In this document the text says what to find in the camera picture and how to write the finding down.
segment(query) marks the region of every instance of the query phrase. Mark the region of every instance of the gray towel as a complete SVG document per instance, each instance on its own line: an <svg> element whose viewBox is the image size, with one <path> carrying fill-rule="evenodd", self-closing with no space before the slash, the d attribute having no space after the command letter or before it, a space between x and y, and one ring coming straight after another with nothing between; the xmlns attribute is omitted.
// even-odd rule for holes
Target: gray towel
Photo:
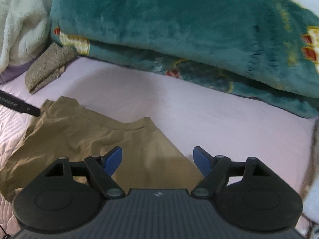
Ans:
<svg viewBox="0 0 319 239"><path fill-rule="evenodd" d="M65 64L76 57L76 52L68 46L59 47L53 43L26 72L25 83L31 94L59 78Z"/></svg>

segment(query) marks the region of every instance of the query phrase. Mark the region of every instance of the white fluffy blanket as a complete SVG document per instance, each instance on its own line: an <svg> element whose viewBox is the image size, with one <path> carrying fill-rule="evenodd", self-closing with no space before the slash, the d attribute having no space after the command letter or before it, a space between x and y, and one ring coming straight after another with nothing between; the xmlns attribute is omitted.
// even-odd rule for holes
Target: white fluffy blanket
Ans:
<svg viewBox="0 0 319 239"><path fill-rule="evenodd" d="M41 53L50 31L52 0L0 0L0 73Z"/></svg>

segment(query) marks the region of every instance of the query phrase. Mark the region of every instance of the purple fabric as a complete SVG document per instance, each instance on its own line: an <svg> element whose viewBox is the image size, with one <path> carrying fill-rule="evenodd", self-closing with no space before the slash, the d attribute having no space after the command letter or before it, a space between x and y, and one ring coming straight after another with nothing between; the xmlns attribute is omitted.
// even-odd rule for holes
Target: purple fabric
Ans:
<svg viewBox="0 0 319 239"><path fill-rule="evenodd" d="M26 70L28 70L30 68L30 66L34 63L34 61L37 58L38 57L32 59L31 61L29 61L23 65L19 65L19 66L8 65L7 68L2 73L0 73L0 84L4 84L6 82L12 81L16 77L18 77L19 75L24 73Z"/></svg>

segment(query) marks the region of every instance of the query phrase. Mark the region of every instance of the folded blanket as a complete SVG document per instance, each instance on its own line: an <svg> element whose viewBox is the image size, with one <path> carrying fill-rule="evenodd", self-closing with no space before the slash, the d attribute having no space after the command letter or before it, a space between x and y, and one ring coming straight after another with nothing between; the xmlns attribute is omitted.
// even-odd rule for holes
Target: folded blanket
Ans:
<svg viewBox="0 0 319 239"><path fill-rule="evenodd" d="M76 52L68 46L60 48L53 43L26 72L25 82L31 94L59 78L65 70L65 64L76 57Z"/></svg>
<svg viewBox="0 0 319 239"><path fill-rule="evenodd" d="M313 135L313 147L304 182L303 213L319 224L319 120L316 121Z"/></svg>
<svg viewBox="0 0 319 239"><path fill-rule="evenodd" d="M0 73L24 68L44 49L52 0L0 0Z"/></svg>
<svg viewBox="0 0 319 239"><path fill-rule="evenodd" d="M53 0L52 38L81 55L319 109L319 19L292 0Z"/></svg>

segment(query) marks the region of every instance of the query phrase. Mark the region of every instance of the tan t-shirt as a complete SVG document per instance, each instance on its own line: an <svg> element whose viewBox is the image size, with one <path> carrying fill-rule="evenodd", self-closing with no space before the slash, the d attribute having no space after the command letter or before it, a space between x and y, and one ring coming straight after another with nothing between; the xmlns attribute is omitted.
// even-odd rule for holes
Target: tan t-shirt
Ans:
<svg viewBox="0 0 319 239"><path fill-rule="evenodd" d="M150 118L121 123L63 96L47 100L41 112L0 171L0 192L8 201L57 158L82 161L115 146L122 148L123 159L112 178L126 193L130 188L191 191L203 178Z"/></svg>

